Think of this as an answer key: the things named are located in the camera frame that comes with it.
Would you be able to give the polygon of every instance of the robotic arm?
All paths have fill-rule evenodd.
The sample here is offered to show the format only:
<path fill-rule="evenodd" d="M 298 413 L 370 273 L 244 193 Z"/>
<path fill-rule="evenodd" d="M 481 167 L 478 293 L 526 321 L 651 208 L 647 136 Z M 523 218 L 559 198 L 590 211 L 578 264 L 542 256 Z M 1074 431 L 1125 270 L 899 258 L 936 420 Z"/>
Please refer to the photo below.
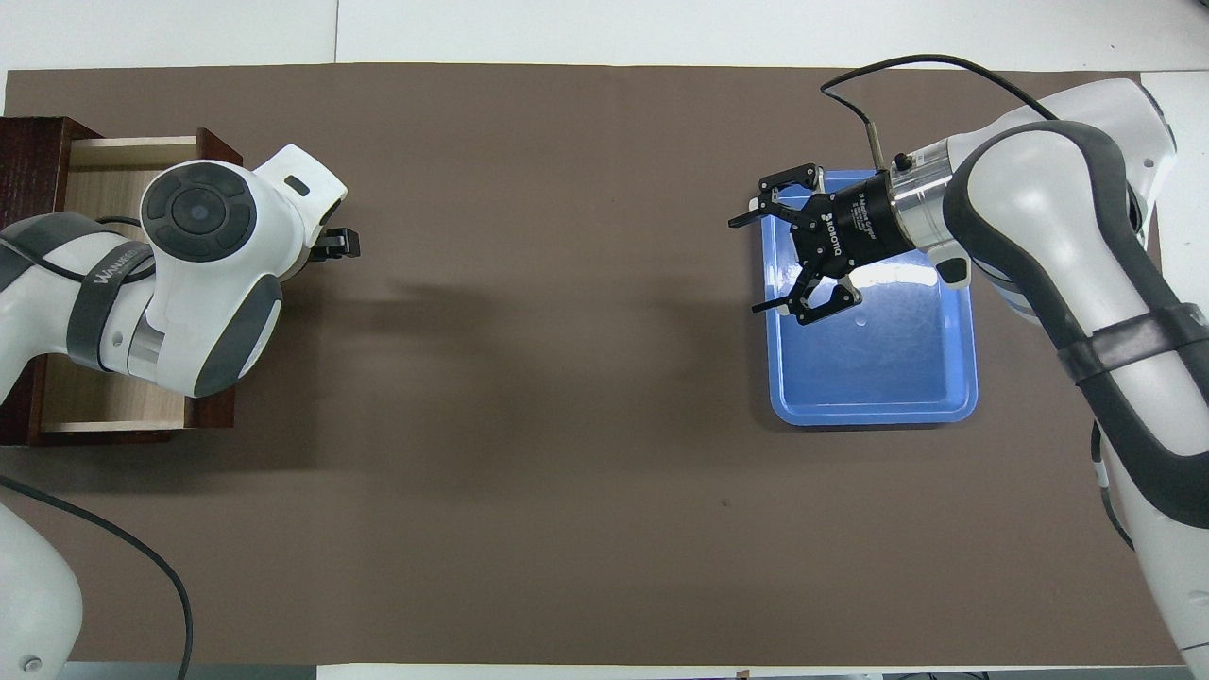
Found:
<path fill-rule="evenodd" d="M 253 172 L 191 161 L 161 173 L 140 209 L 150 244 L 75 213 L 10 225 L 0 231 L 0 400 L 48 352 L 190 397 L 233 385 L 268 341 L 279 282 L 307 261 L 360 254 L 354 231 L 320 234 L 346 195 L 290 145 Z M 56 678 L 80 632 L 80 586 L 2 505 L 0 546 L 0 679 Z"/>
<path fill-rule="evenodd" d="M 977 132 L 898 155 L 893 167 L 793 211 L 776 191 L 818 191 L 822 168 L 760 180 L 742 226 L 791 224 L 802 277 L 781 307 L 802 324 L 860 302 L 856 266 L 914 248 L 950 287 L 971 263 L 1040 323 L 1104 430 L 1107 476 L 1143 572 L 1193 675 L 1209 680 L 1209 327 L 1181 304 L 1140 240 L 1175 142 L 1140 86 L 1106 80 Z M 818 281 L 838 280 L 812 306 Z"/>

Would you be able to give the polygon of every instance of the brown table surface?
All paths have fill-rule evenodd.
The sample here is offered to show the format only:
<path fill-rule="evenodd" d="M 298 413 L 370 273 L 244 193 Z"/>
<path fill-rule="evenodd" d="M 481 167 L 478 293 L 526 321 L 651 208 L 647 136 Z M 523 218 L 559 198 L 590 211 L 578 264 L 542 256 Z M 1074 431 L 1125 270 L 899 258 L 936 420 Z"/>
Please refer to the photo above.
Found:
<path fill-rule="evenodd" d="M 1091 415 L 974 284 L 980 403 L 815 432 L 769 407 L 763 174 L 867 167 L 831 70 L 314 65 L 12 73 L 7 115 L 296 143 L 364 257 L 285 284 L 233 431 L 5 450 L 190 587 L 199 662 L 1141 664 L 1178 657 L 1104 517 Z M 1039 96 L 1103 74 L 1018 75 Z M 1014 106 L 954 71 L 846 90 L 887 154 Z M 827 351 L 820 347 L 818 351 Z M 79 659 L 170 661 L 145 559 L 19 499 Z"/>

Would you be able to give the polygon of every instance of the black cable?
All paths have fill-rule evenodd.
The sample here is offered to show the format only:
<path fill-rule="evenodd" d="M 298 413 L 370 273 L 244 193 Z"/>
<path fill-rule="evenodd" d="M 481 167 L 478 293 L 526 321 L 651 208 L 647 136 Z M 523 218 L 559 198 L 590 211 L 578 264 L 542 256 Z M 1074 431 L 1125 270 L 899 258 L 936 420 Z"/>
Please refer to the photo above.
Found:
<path fill-rule="evenodd" d="M 33 264 L 35 266 L 42 267 L 42 269 L 45 269 L 46 271 L 48 271 L 51 273 L 56 273 L 58 276 L 62 276 L 63 278 L 68 278 L 68 280 L 75 281 L 76 283 L 80 283 L 80 282 L 83 281 L 83 275 L 82 273 L 79 273 L 79 272 L 75 272 L 75 271 L 71 271 L 71 270 L 68 270 L 68 269 L 63 269 L 63 267 L 60 267 L 59 265 L 57 265 L 57 264 L 54 264 L 52 261 L 48 261 L 48 260 L 46 260 L 44 258 L 40 258 L 40 257 L 35 255 L 34 253 L 30 253 L 29 250 L 27 250 L 27 249 L 22 248 L 21 246 L 13 243 L 12 241 L 8 241 L 7 238 L 0 237 L 0 244 L 2 244 L 5 248 L 12 250 L 17 255 L 19 255 L 22 259 L 29 261 L 30 264 Z"/>
<path fill-rule="evenodd" d="M 937 680 L 935 673 L 909 673 L 907 675 L 899 675 L 895 680 L 908 680 L 910 678 L 918 678 L 920 675 L 926 675 L 929 678 L 929 680 Z M 954 673 L 954 675 L 968 675 L 970 678 L 973 678 L 974 680 L 990 680 L 990 674 L 987 673 L 985 670 L 980 670 L 978 673 L 971 673 L 968 670 L 962 670 L 960 673 Z"/>
<path fill-rule="evenodd" d="M 139 220 L 137 220 L 134 218 L 123 218 L 123 217 L 116 217 L 116 215 L 109 215 L 109 217 L 97 218 L 96 221 L 99 223 L 99 224 L 115 224 L 116 223 L 116 224 L 128 224 L 128 225 L 132 225 L 132 226 L 143 226 L 141 224 L 139 224 Z M 8 250 L 12 250 L 18 257 L 21 257 L 21 259 L 28 261 L 29 264 L 31 264 L 34 266 L 41 267 L 41 269 L 44 269 L 44 270 L 46 270 L 46 271 L 48 271 L 48 272 L 51 272 L 53 275 L 62 276 L 63 278 L 66 278 L 69 281 L 75 281 L 76 283 L 83 283 L 85 275 L 82 275 L 80 272 L 76 272 L 76 271 L 71 271 L 69 269 L 60 267 L 59 265 L 57 265 L 57 264 L 47 260 L 46 258 L 41 258 L 39 255 L 35 255 L 34 253 L 30 253 L 29 250 L 22 248 L 17 243 L 13 243 L 12 241 L 8 241 L 7 238 L 4 238 L 2 236 L 0 236 L 0 246 L 4 246 Z M 149 276 L 152 276 L 154 273 L 155 273 L 155 264 L 152 263 L 146 269 L 144 269 L 141 271 L 137 271 L 137 272 L 127 276 L 126 280 L 122 281 L 122 286 L 125 286 L 127 283 L 134 283 L 135 281 L 143 281 L 144 278 L 147 278 Z"/>
<path fill-rule="evenodd" d="M 1028 92 L 1020 90 L 1003 76 L 984 67 L 980 67 L 971 60 L 962 59 L 961 57 L 953 57 L 950 54 L 907 54 L 906 57 L 895 57 L 893 59 L 885 59 L 883 62 L 869 64 L 867 67 L 861 67 L 858 69 L 850 70 L 843 75 L 835 76 L 825 82 L 818 88 L 820 92 L 822 92 L 825 96 L 839 102 L 840 104 L 846 106 L 850 111 L 856 114 L 857 117 L 861 119 L 861 122 L 864 123 L 866 133 L 869 137 L 869 150 L 873 152 L 873 165 L 874 168 L 878 171 L 885 168 L 885 161 L 881 157 L 881 145 L 878 142 L 877 127 L 873 125 L 873 121 L 869 120 L 869 116 L 864 115 L 864 111 L 862 111 L 856 104 L 849 102 L 848 99 L 840 97 L 839 94 L 835 94 L 834 92 L 831 92 L 831 88 L 835 87 L 837 85 L 848 82 L 850 80 L 861 77 L 863 75 L 880 71 L 883 69 L 889 69 L 892 67 L 902 67 L 907 64 L 919 64 L 919 63 L 937 63 L 937 64 L 949 64 L 953 67 L 960 67 L 1006 90 L 1013 97 L 1016 97 L 1020 102 L 1024 102 L 1025 105 L 1036 111 L 1041 117 L 1051 121 L 1058 120 L 1058 116 L 1053 115 L 1053 113 L 1049 111 L 1049 109 L 1045 108 L 1040 102 L 1029 96 Z"/>
<path fill-rule="evenodd" d="M 131 226 L 137 226 L 139 229 L 143 229 L 141 221 L 134 218 L 127 218 L 122 215 L 105 215 L 103 218 L 97 218 L 97 221 L 100 224 L 128 224 Z"/>
<path fill-rule="evenodd" d="M 185 674 L 189 673 L 189 658 L 193 656 L 193 610 L 189 605 L 189 593 L 185 592 L 185 583 L 180 580 L 180 576 L 177 575 L 177 571 L 172 569 L 172 565 L 169 565 L 167 560 L 160 557 L 160 553 L 152 551 L 150 546 L 147 546 L 143 541 L 139 541 L 131 532 L 126 531 L 121 526 L 114 524 L 112 521 L 109 521 L 103 517 L 93 514 L 79 506 L 74 506 L 62 499 L 57 499 L 50 494 L 46 494 L 45 491 L 39 491 L 33 486 L 27 486 L 25 484 L 22 484 L 21 482 L 17 482 L 11 477 L 5 477 L 0 474 L 0 486 L 22 494 L 24 496 L 29 496 L 35 501 L 46 503 L 53 508 L 58 508 L 65 513 L 74 514 L 81 519 L 96 524 L 97 526 L 100 526 L 105 531 L 109 531 L 114 536 L 117 536 L 122 541 L 126 541 L 127 543 L 133 546 L 137 551 L 146 555 L 147 559 L 154 561 L 155 565 L 158 566 L 160 570 L 163 571 L 166 576 L 168 576 L 168 578 L 172 581 L 173 587 L 177 588 L 177 594 L 180 597 L 180 609 L 185 616 L 185 652 L 184 655 L 181 655 L 180 670 L 177 673 L 177 680 L 185 680 Z"/>
<path fill-rule="evenodd" d="M 1092 421 L 1092 462 L 1099 467 L 1103 465 L 1100 457 L 1100 423 Z M 1121 519 L 1117 518 L 1116 509 L 1112 508 L 1112 495 L 1109 492 L 1107 486 L 1100 486 L 1100 502 L 1104 503 L 1104 512 L 1109 514 L 1109 521 L 1112 523 L 1112 528 L 1117 530 L 1117 535 L 1121 540 L 1129 546 L 1129 549 L 1134 549 L 1133 538 L 1129 537 L 1129 532 L 1121 524 Z"/>
<path fill-rule="evenodd" d="M 139 220 L 137 220 L 134 218 L 128 218 L 128 217 L 123 217 L 123 215 L 104 215 L 104 217 L 99 217 L 99 218 L 97 218 L 97 223 L 98 224 L 126 224 L 126 225 L 129 225 L 129 226 L 137 226 L 139 229 L 143 229 L 143 223 L 141 221 L 139 221 Z M 134 283 L 135 281 L 143 281 L 144 278 L 146 278 L 146 277 L 149 277 L 149 276 L 151 276 L 154 273 L 155 273 L 155 263 L 152 261 L 151 266 L 149 266 L 149 267 L 146 267 L 146 269 L 144 269 L 141 271 L 138 271 L 138 272 L 134 272 L 134 273 L 127 276 L 126 281 L 122 281 L 122 284 L 125 286 L 127 283 Z"/>

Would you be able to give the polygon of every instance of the wooden drawer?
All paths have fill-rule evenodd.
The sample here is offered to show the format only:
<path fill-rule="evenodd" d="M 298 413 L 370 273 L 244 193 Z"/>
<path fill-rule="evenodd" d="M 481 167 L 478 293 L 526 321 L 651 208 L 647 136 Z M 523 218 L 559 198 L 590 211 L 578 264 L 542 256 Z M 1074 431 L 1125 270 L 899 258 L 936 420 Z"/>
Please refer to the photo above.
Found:
<path fill-rule="evenodd" d="M 104 139 L 70 119 L 0 119 L 0 225 L 54 211 L 138 217 L 151 179 L 193 159 L 243 165 L 207 129 Z M 137 227 L 106 227 L 145 241 Z M 233 416 L 233 387 L 191 399 L 51 355 L 27 365 L 0 407 L 0 444 L 161 442 L 179 430 L 231 427 Z"/>

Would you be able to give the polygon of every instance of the plastic tray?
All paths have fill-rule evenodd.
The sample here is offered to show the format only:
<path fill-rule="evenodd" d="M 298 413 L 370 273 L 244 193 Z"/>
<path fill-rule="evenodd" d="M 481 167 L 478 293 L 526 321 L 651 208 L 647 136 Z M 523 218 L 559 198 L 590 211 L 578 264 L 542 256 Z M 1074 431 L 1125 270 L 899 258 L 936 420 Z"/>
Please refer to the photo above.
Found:
<path fill-rule="evenodd" d="M 869 171 L 829 171 L 835 191 Z M 804 190 L 782 202 L 800 208 Z M 783 295 L 800 267 L 788 224 L 765 217 L 765 299 Z M 791 425 L 846 426 L 954 422 L 978 400 L 970 289 L 950 290 L 927 257 L 915 250 L 857 269 L 852 283 L 863 301 L 810 325 L 768 316 L 773 409 Z M 831 296 L 825 281 L 812 304 Z"/>

